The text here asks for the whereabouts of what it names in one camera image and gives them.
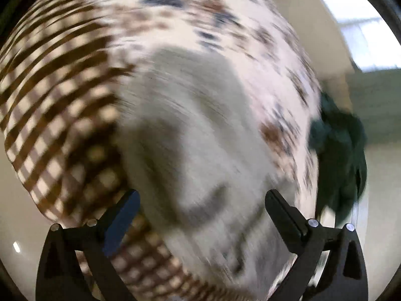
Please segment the grey fluffy fleece pants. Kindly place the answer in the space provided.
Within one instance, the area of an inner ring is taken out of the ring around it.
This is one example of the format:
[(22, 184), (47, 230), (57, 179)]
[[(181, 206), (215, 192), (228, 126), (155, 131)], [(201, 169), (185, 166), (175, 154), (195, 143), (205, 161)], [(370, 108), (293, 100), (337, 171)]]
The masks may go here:
[(147, 219), (169, 251), (205, 281), (263, 299), (290, 258), (265, 209), (289, 203), (228, 61), (161, 47), (118, 91), (118, 147)]

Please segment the dark green fleece garment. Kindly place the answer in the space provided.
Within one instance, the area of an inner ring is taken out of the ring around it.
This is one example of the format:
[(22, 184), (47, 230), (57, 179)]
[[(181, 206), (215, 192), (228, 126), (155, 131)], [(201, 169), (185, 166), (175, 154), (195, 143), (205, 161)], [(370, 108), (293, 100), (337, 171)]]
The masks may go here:
[(339, 225), (363, 195), (366, 141), (360, 118), (338, 108), (327, 93), (321, 93), (320, 118), (312, 122), (309, 133), (309, 149), (316, 152), (319, 167), (316, 217), (328, 207)]

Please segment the floral and checked bed blanket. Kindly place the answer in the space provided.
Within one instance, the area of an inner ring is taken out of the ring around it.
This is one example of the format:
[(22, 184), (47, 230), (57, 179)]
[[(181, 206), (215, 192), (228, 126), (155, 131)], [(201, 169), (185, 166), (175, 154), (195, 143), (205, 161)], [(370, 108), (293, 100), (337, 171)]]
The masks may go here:
[[(118, 91), (161, 47), (228, 61), (274, 165), (296, 186), (288, 203), (312, 217), (318, 166), (308, 138), (320, 85), (273, 0), (36, 0), (1, 48), (1, 133), (38, 210), (73, 227), (136, 190), (118, 147)], [(249, 297), (186, 269), (141, 204), (111, 262), (145, 300), (267, 300), (295, 262), (289, 254), (267, 297)]]

